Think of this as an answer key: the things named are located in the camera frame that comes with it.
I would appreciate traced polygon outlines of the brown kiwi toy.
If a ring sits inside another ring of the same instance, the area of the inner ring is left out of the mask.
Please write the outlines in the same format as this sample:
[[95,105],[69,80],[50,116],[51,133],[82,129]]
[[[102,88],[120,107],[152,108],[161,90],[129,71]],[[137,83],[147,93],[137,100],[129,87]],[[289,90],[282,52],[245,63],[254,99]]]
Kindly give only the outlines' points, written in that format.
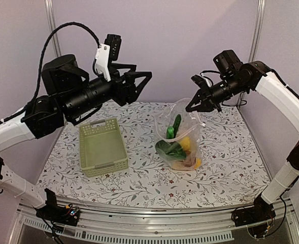
[[183,161],[183,165],[186,168],[191,168],[193,169],[196,165],[196,156],[193,155],[189,155],[184,161]]

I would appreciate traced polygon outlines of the green yellow mango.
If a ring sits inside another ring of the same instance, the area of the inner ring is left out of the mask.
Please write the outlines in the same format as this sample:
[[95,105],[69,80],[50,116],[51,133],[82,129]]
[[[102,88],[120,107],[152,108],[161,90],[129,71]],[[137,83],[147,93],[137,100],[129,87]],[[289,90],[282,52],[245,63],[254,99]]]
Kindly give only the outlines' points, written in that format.
[[192,169],[195,170],[197,168],[199,168],[202,164],[202,160],[201,158],[195,158],[195,160],[193,161],[193,166]]

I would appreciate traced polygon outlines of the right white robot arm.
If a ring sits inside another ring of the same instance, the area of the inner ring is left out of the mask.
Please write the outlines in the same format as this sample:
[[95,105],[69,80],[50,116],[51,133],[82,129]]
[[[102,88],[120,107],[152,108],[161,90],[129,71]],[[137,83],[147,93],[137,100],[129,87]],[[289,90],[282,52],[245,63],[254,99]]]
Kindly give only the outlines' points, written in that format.
[[297,134],[298,142],[285,159],[284,165],[256,198],[256,205],[249,211],[251,220],[259,222],[268,215],[268,205],[289,190],[299,178],[299,96],[274,69],[260,61],[219,64],[218,68],[222,80],[214,85],[209,85],[202,75],[192,76],[191,80],[198,86],[198,91],[186,106],[186,111],[221,111],[222,102],[241,92],[254,91],[269,102],[276,118],[286,120],[280,124],[281,128],[292,128]]

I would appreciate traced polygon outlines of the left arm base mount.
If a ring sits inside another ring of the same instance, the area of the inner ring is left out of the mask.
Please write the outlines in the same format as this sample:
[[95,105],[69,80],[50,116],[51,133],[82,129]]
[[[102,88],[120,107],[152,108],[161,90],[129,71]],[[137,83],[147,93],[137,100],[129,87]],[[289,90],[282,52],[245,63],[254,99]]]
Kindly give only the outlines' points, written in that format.
[[45,206],[36,208],[36,216],[48,220],[51,223],[59,223],[69,226],[77,226],[80,218],[80,208],[72,203],[66,206],[57,204],[56,195],[50,189],[45,189]]

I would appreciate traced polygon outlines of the green cucumber toy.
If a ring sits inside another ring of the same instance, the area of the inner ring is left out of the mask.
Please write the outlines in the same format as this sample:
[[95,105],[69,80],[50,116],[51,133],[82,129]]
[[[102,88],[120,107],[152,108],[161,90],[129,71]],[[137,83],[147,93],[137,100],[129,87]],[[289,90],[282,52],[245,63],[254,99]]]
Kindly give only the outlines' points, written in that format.
[[182,117],[181,114],[177,114],[172,126],[168,126],[166,132],[167,139],[174,139],[178,133],[179,126],[181,124]]

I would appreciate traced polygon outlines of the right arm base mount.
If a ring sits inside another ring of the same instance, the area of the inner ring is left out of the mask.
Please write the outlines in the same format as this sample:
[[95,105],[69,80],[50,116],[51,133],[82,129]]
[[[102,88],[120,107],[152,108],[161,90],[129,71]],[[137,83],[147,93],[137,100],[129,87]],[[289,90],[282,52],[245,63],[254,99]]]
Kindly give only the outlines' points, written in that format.
[[253,201],[252,207],[236,208],[231,213],[231,220],[235,223],[235,226],[238,227],[271,220],[275,216],[273,205],[267,204],[261,195],[258,195]]

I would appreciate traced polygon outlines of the clear zip top bag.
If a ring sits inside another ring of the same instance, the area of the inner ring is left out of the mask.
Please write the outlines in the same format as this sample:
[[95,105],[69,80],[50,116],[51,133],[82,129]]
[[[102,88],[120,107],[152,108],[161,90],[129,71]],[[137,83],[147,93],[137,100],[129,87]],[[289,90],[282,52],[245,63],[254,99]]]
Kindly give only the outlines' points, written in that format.
[[[200,145],[200,130],[203,129],[205,123],[200,119],[197,112],[187,112],[185,107],[191,101],[190,98],[183,98],[175,103],[169,104],[163,107],[162,111],[154,116],[154,147],[155,144],[164,140],[166,142],[178,142],[182,140],[184,137],[190,137],[191,139],[191,152],[186,152],[187,157],[189,155],[196,156],[196,158],[202,159],[202,154],[199,149]],[[167,139],[166,132],[168,126],[172,126],[177,114],[181,114],[182,121],[179,126],[178,133],[174,139]],[[159,156],[160,159],[166,163],[170,168],[172,162],[183,160],[168,160]]]

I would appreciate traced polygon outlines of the bok choy toy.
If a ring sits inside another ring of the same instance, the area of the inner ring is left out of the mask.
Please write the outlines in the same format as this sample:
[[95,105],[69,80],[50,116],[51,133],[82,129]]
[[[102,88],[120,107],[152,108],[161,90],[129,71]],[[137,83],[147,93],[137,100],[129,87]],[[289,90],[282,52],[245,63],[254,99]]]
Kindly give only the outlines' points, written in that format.
[[155,149],[159,156],[168,160],[183,160],[187,157],[185,150],[178,142],[169,143],[160,140],[155,144]]

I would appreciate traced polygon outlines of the green plastic basket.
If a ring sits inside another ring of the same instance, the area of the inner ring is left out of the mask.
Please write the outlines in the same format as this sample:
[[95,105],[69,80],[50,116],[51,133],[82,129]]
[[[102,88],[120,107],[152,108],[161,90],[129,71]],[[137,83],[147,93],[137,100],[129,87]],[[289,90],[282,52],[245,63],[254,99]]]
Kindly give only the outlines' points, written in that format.
[[128,168],[128,156],[118,120],[115,117],[79,127],[80,168],[95,177]]

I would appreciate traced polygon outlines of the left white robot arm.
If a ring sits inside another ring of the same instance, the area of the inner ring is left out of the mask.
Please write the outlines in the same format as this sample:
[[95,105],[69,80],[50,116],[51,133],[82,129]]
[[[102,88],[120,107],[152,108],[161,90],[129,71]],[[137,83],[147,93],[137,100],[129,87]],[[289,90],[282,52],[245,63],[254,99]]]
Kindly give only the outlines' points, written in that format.
[[[46,94],[33,99],[20,115],[0,124],[0,153],[18,143],[40,139],[66,122],[77,125],[96,112],[108,100],[124,106],[137,100],[152,78],[151,72],[138,72],[135,65],[111,61],[109,78],[89,74],[78,67],[73,54],[60,56],[46,63],[41,72]],[[52,221],[62,217],[55,194],[39,189],[14,173],[0,157],[0,188],[14,194]]]

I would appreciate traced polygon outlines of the yellow lemon toy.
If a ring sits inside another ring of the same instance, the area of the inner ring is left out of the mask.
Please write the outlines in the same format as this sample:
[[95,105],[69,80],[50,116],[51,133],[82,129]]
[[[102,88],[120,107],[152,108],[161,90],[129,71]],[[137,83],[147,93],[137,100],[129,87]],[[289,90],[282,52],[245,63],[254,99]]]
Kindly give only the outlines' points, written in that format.
[[182,149],[187,152],[191,152],[191,139],[190,137],[184,137],[182,140],[179,141]]

